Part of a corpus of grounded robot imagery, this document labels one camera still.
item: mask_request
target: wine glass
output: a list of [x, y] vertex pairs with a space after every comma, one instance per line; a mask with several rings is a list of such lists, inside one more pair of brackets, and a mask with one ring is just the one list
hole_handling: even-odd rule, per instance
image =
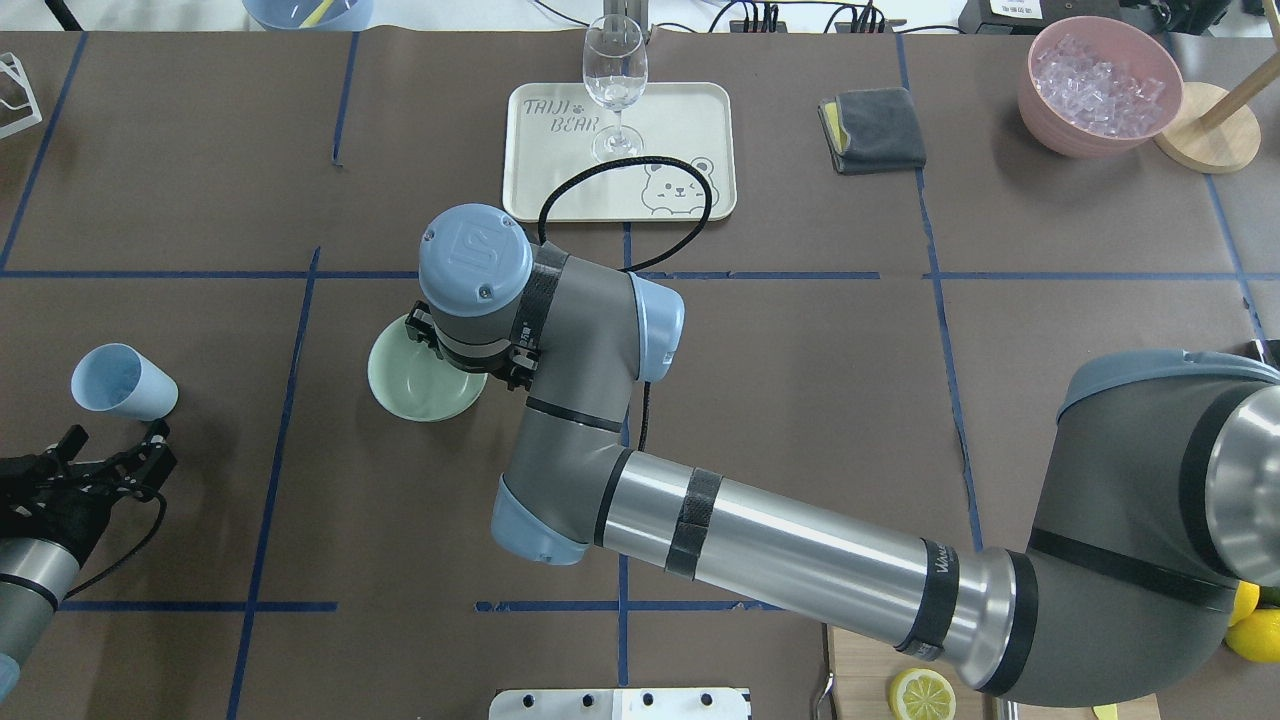
[[586, 28], [582, 45], [582, 83], [591, 100], [612, 110], [617, 122], [591, 140], [591, 154], [604, 163], [634, 158], [644, 150], [644, 138], [635, 128], [622, 124], [622, 110], [644, 95], [649, 79], [649, 58], [644, 32], [627, 15], [604, 15]]

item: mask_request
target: pink bowl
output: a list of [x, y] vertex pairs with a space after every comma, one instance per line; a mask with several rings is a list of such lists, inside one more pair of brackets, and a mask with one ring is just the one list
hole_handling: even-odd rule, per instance
[[[1092, 45], [1106, 60], [1128, 63], [1129, 73], [1139, 81], [1155, 78], [1165, 83], [1165, 91], [1157, 102], [1164, 114], [1147, 135], [1106, 137], [1092, 133], [1073, 126], [1041, 96], [1032, 79], [1032, 63], [1037, 55], [1057, 45], [1064, 35], [1074, 35]], [[1105, 158], [1137, 147], [1160, 135], [1174, 122], [1181, 104], [1183, 73], [1178, 72], [1178, 64], [1169, 53], [1140, 29], [1110, 18], [1080, 15], [1048, 26], [1032, 42], [1027, 63], [1018, 78], [1018, 110], [1027, 123], [1027, 129], [1032, 131], [1036, 140], [1043, 142], [1046, 147], [1068, 158]]]

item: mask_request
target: wooden board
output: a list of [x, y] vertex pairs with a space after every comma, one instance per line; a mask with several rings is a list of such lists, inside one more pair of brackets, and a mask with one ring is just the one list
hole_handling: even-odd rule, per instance
[[[937, 670], [956, 691], [956, 720], [993, 720], [984, 696], [970, 689], [946, 662], [922, 662], [892, 647], [861, 635], [831, 629], [831, 671], [836, 674], [833, 703], [838, 720], [893, 720], [887, 693], [892, 679], [909, 667]], [[1088, 707], [1038, 707], [1019, 705], [1019, 720], [1094, 720]], [[1160, 720], [1156, 696], [1121, 703], [1120, 720]]]

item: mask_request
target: bear cartoon drawing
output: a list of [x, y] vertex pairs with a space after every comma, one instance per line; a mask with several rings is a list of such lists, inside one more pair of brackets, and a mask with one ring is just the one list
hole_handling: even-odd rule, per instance
[[[690, 165], [698, 168], [712, 186], [712, 205], [719, 201], [719, 190], [712, 179], [716, 169], [707, 158], [694, 158]], [[640, 193], [644, 206], [654, 215], [700, 215], [703, 211], [703, 186], [680, 168], [649, 164], [644, 167], [649, 182]]]

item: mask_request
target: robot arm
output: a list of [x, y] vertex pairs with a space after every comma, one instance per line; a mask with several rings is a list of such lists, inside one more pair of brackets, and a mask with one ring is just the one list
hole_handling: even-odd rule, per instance
[[132, 448], [74, 462], [88, 433], [73, 425], [41, 455], [0, 459], [0, 702], [72, 591], [115, 502], [157, 497], [177, 465], [168, 436], [164, 420], [155, 420]]
[[1280, 373], [1121, 354], [1076, 374], [1025, 552], [957, 551], [622, 447], [666, 373], [667, 288], [530, 245], [463, 205], [424, 236], [411, 336], [529, 388], [493, 534], [548, 564], [589, 544], [956, 666], [1046, 706], [1164, 688], [1220, 644], [1238, 578], [1280, 582]]

